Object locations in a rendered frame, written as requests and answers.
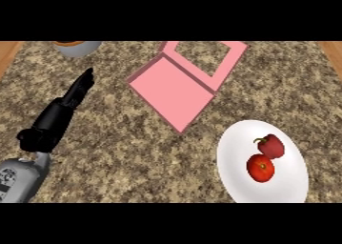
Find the red tomato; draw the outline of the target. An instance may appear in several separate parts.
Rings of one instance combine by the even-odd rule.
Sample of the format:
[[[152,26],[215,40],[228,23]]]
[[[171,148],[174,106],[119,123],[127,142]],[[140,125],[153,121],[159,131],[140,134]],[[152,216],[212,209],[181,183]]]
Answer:
[[[253,154],[246,161],[246,171],[256,182],[267,182],[274,175],[274,165],[264,154]]]

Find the white oval plate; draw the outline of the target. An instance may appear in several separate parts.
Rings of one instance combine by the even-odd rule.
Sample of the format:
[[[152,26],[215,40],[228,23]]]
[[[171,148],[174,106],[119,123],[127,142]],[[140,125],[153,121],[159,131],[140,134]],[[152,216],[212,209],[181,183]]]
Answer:
[[[274,134],[284,145],[284,154],[272,160],[274,175],[256,182],[246,161],[259,153],[253,140]],[[308,172],[292,138],[268,123],[241,120],[225,129],[216,146],[216,168],[222,185],[236,203],[303,203],[308,193]]]

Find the grey cup with orange content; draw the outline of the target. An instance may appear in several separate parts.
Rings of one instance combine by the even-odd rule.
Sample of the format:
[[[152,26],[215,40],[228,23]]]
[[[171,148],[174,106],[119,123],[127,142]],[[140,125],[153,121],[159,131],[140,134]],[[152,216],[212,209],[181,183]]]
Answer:
[[[53,41],[59,52],[68,57],[82,57],[99,48],[100,44],[100,41]]]

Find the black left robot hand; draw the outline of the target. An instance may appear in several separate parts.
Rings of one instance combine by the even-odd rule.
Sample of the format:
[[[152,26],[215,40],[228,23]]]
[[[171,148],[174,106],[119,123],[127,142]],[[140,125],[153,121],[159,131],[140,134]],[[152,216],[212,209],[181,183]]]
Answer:
[[[16,139],[23,151],[31,153],[51,152],[69,126],[74,111],[93,84],[93,69],[88,68],[63,96],[56,97],[47,104],[31,128],[19,131]]]

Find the red bell pepper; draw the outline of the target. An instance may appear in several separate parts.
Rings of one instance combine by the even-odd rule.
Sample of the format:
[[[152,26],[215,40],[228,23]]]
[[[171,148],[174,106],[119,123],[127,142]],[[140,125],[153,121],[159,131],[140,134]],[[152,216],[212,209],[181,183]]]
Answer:
[[[259,152],[269,158],[280,158],[284,154],[284,145],[274,134],[268,134],[262,138],[256,138],[253,142],[258,144]]]

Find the pink open box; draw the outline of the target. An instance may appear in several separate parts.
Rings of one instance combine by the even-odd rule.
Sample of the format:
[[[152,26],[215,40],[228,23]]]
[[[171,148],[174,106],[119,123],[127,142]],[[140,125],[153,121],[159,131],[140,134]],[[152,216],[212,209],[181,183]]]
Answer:
[[[162,43],[156,57],[127,82],[171,127],[183,133],[219,90],[246,45],[240,41],[221,41],[230,50],[208,75],[175,51],[177,44],[177,41]]]

